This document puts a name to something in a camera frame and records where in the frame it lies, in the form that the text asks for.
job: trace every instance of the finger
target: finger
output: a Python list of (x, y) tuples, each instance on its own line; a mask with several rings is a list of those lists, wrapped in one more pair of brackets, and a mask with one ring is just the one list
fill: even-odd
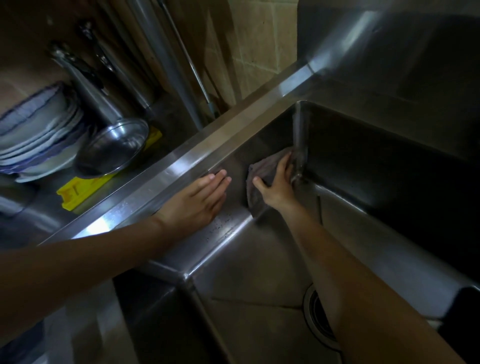
[(285, 154), (282, 159), (280, 159), (280, 161), (279, 161), (279, 163), (276, 167), (277, 175), (280, 175), (280, 176), (285, 175), (285, 169), (287, 168), (287, 163), (288, 163), (288, 160), (290, 159), (291, 154), (292, 154), (292, 152), (289, 152), (289, 153)]
[(216, 202), (216, 204), (212, 208), (212, 219), (218, 215), (220, 210), (222, 209), (223, 203), (227, 199), (227, 194), (223, 194), (222, 197)]
[(285, 172), (285, 179), (290, 183), (290, 177), (292, 176), (293, 164), (290, 164)]
[(197, 194), (200, 190), (205, 188), (212, 181), (213, 178), (215, 178), (215, 175), (212, 174), (212, 173), (210, 173), (209, 175), (206, 175), (204, 177), (201, 177), (201, 178), (195, 180), (189, 186), (185, 187), (185, 192), (189, 196), (193, 196), (193, 195)]
[(212, 194), (205, 199), (205, 202), (208, 207), (213, 207), (218, 202), (218, 200), (222, 198), (230, 182), (232, 182), (232, 178), (226, 177), (222, 181), (222, 183), (218, 185), (216, 190), (213, 191)]
[(210, 181), (210, 183), (207, 184), (207, 186), (204, 186), (195, 195), (199, 197), (202, 201), (205, 200), (208, 196), (210, 196), (213, 193), (213, 191), (216, 190), (216, 188), (223, 181), (226, 175), (227, 175), (227, 171), (221, 170), (219, 173), (215, 175), (215, 177)]
[(268, 187), (265, 185), (265, 183), (262, 181), (260, 177), (254, 177), (253, 178), (253, 185), (257, 188), (257, 190), (260, 191), (260, 193), (263, 194), (266, 192)]

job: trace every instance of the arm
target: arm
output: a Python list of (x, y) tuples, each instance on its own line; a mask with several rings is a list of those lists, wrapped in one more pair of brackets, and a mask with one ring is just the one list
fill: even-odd
[(272, 187), (253, 183), (278, 210), (306, 260), (328, 321), (353, 363), (463, 363), (405, 300), (357, 260), (295, 199), (289, 156)]
[(196, 180), (153, 216), (104, 234), (0, 254), (0, 346), (77, 293), (112, 278), (209, 224), (231, 178)]

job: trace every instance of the drain hole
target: drain hole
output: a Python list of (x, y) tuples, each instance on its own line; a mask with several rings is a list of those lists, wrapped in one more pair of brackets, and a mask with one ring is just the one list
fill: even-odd
[(320, 298), (318, 298), (317, 291), (314, 291), (312, 297), (310, 298), (310, 313), (312, 315), (313, 323), (317, 329), (319, 329), (328, 338), (336, 341), (333, 330), (328, 323), (324, 307), (320, 302)]
[(313, 285), (305, 292), (305, 297), (303, 298), (303, 314), (308, 327), (315, 337), (325, 346), (339, 352), (340, 345), (328, 323), (324, 308)]

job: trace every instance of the metal backsplash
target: metal backsplash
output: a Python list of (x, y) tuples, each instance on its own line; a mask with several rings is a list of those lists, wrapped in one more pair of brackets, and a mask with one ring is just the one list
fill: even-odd
[(391, 97), (384, 112), (398, 123), (376, 126), (477, 164), (479, 3), (338, 3), (299, 1), (298, 58), (322, 77)]

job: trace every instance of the forearm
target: forearm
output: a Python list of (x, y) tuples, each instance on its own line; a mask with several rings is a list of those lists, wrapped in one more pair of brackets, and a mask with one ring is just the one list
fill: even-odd
[(462, 363), (425, 320), (305, 208), (280, 211), (305, 257), (332, 329), (355, 362)]
[(173, 242), (154, 218), (106, 234), (0, 255), (0, 340), (77, 293), (161, 254)]

